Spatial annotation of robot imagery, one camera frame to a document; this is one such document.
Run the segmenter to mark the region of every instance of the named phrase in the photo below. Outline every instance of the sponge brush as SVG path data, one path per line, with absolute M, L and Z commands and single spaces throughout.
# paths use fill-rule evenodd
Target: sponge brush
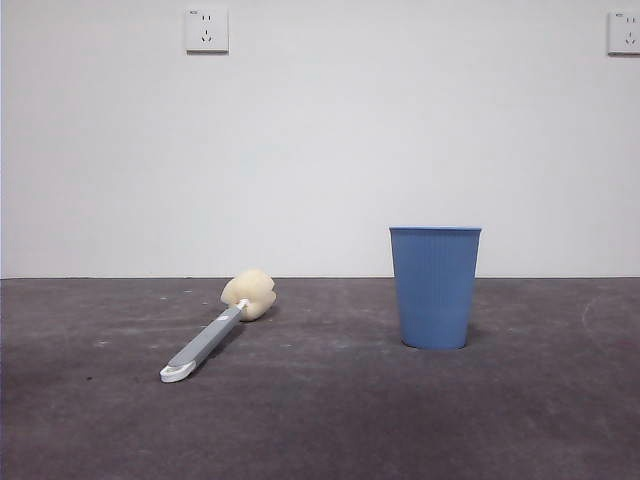
M 242 320 L 253 321 L 276 301 L 273 285 L 271 277 L 262 270 L 247 270 L 227 283 L 220 300 L 227 305 L 235 305 L 242 299 L 249 300 L 249 304 L 242 309 Z

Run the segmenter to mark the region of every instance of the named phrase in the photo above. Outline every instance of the yellow sponge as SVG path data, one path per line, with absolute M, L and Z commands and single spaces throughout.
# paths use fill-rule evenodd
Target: yellow sponge
M 227 283 L 220 295 L 227 305 L 235 305 L 242 299 L 249 300 L 242 309 L 242 320 L 256 320 L 276 301 L 271 277 L 262 270 L 247 270 Z

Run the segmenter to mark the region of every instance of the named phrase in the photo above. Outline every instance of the cup rim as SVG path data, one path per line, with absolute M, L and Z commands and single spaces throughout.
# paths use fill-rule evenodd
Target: cup rim
M 397 226 L 389 227 L 389 230 L 456 230 L 456 231 L 472 231 L 479 232 L 481 227 L 455 227 L 455 226 Z

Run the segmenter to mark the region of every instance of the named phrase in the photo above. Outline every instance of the white outlet plate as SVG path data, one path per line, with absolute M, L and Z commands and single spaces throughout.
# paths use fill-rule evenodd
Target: white outlet plate
M 609 13 L 609 55 L 640 55 L 640 12 Z
M 187 10 L 184 22 L 184 40 L 187 52 L 228 52 L 228 10 L 226 8 Z

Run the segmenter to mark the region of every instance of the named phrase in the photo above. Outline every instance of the electrical outlet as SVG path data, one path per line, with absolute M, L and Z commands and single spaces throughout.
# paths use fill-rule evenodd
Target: electrical outlet
M 609 14 L 609 55 L 640 55 L 640 12 Z
M 226 8 L 187 10 L 184 32 L 187 52 L 229 51 L 229 13 Z

